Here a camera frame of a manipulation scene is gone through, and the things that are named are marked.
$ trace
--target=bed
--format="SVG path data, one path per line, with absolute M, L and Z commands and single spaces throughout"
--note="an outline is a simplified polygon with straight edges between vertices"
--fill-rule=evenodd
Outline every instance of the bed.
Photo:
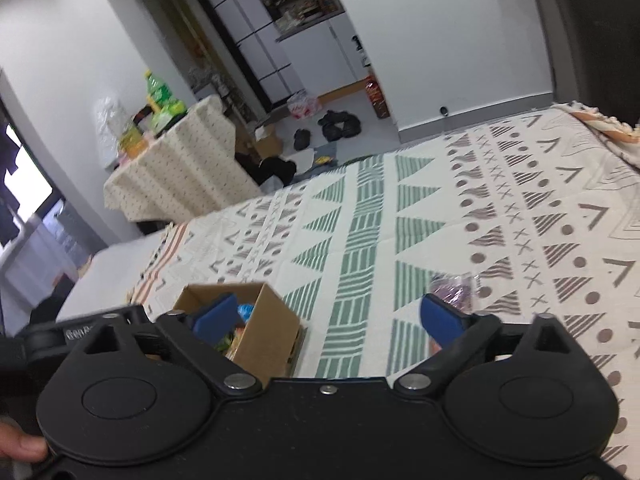
M 565 111 L 374 156 L 163 237 L 132 301 L 155 319 L 188 283 L 269 282 L 308 326 L 300 377 L 392 381 L 427 358 L 418 300 L 436 274 L 471 273 L 474 308 L 504 321 L 555 314 L 621 399 L 604 458 L 640 476 L 640 176 Z
M 127 304 L 127 295 L 166 233 L 111 246 L 96 254 L 82 278 L 66 298 L 57 320 L 87 316 Z

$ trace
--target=round black pad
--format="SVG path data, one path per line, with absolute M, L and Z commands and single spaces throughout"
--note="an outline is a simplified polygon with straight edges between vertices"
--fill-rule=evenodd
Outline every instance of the round black pad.
M 536 354 L 456 377 L 444 397 L 449 420 L 474 447 L 513 463 L 568 463 L 598 453 L 618 418 L 606 381 L 590 363 L 571 369 L 559 365 L 564 356 Z
M 207 420 L 210 391 L 192 372 L 124 352 L 85 356 L 58 370 L 37 406 L 53 451 L 94 465 L 163 456 Z
M 568 410 L 574 402 L 574 395 L 554 379 L 519 377 L 502 385 L 500 402 L 515 415 L 551 418 Z
M 116 377 L 89 386 L 82 405 L 100 418 L 120 420 L 146 412 L 156 402 L 156 389 L 140 379 Z

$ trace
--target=tablecloth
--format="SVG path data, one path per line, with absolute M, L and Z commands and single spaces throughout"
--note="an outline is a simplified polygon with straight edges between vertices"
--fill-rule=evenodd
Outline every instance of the tablecloth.
M 104 184 L 104 205 L 131 222 L 189 221 L 262 193 L 236 163 L 236 128 L 217 96 L 187 116 Z

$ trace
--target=cardboard box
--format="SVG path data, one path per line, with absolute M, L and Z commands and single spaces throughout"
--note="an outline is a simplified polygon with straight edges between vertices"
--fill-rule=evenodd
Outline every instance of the cardboard box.
M 260 140 L 255 141 L 255 151 L 258 152 L 260 158 L 264 160 L 270 156 L 282 155 L 283 142 L 280 137 L 276 135 L 276 127 L 274 124 L 265 126 L 267 136 Z
M 238 297 L 239 304 L 255 305 L 232 361 L 259 378 L 263 386 L 272 377 L 286 377 L 300 320 L 266 283 L 188 285 L 174 310 L 192 314 L 228 292 Z

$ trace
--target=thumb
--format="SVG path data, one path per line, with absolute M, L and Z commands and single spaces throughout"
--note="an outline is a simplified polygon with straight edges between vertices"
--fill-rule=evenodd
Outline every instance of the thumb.
M 40 462 L 47 457 L 47 443 L 42 437 L 27 435 L 0 423 L 0 456 L 19 462 Z

